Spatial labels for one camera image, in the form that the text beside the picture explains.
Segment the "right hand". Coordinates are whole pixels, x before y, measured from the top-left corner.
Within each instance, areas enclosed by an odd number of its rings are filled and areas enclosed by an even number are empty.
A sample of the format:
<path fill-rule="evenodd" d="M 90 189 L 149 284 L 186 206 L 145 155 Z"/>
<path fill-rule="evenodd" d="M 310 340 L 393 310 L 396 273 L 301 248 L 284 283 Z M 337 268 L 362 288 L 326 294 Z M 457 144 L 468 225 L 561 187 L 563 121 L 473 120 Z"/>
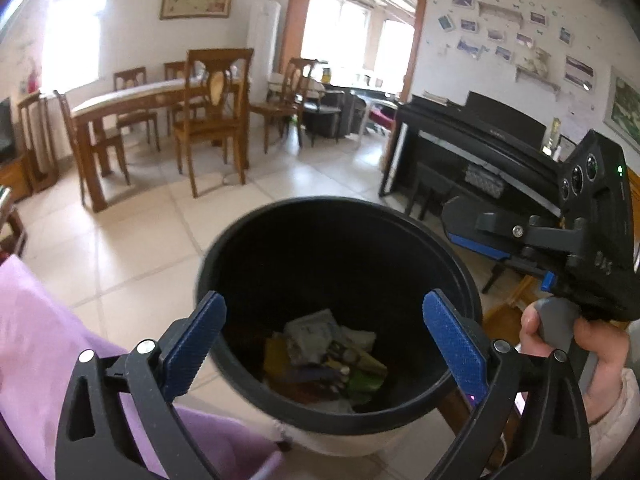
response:
<path fill-rule="evenodd" d="M 521 317 L 521 350 L 529 356 L 548 358 L 552 348 L 539 336 L 539 325 L 538 312 L 530 304 Z M 588 422 L 592 425 L 614 408 L 623 390 L 622 373 L 629 351 L 629 337 L 610 323 L 578 318 L 574 323 L 574 339 L 580 348 L 597 356 L 597 367 L 582 396 Z"/>

